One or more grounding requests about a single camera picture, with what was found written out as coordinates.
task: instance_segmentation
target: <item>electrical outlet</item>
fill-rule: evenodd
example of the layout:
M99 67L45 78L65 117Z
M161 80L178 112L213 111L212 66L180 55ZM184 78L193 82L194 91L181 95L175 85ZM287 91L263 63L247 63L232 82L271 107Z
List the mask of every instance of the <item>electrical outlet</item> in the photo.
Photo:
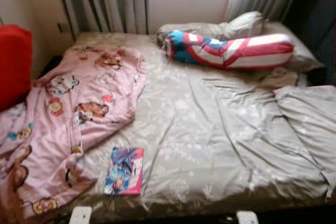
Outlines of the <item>electrical outlet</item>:
M70 32L70 27L67 23L57 23L57 26L60 33Z

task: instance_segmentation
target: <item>pink book cover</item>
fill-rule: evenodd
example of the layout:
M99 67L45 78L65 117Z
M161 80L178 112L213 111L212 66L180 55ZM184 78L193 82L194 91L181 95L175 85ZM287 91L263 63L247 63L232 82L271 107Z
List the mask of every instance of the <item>pink book cover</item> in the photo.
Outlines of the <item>pink book cover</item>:
M143 152L143 148L113 148L105 194L140 194Z

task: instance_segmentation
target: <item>captain america pillow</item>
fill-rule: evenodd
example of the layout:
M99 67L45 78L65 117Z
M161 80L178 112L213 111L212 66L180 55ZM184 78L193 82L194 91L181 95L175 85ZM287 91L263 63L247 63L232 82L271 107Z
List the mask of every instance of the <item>captain america pillow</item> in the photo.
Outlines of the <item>captain america pillow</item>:
M219 41L183 31L168 34L167 56L222 69L272 69L287 64L293 45L285 34Z

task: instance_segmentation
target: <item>duvet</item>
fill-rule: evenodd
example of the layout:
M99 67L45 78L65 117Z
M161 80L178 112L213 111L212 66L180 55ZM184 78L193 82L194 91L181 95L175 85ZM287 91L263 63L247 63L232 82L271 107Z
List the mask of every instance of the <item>duvet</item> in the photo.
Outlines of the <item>duvet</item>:
M83 153L135 117L141 54L73 47L25 103L0 114L0 223L23 222L74 199L97 179Z

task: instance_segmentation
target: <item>gray bed sheet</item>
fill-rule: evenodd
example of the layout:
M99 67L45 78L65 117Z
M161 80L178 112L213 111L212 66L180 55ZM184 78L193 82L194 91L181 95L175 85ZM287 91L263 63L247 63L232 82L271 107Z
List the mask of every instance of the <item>gray bed sheet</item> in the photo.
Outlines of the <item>gray bed sheet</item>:
M64 211L92 206L103 223L325 203L326 179L262 87L270 72L169 61L146 35L83 33L77 44L135 48L148 76L134 122L80 161L98 182ZM145 149L141 195L102 193L114 146Z

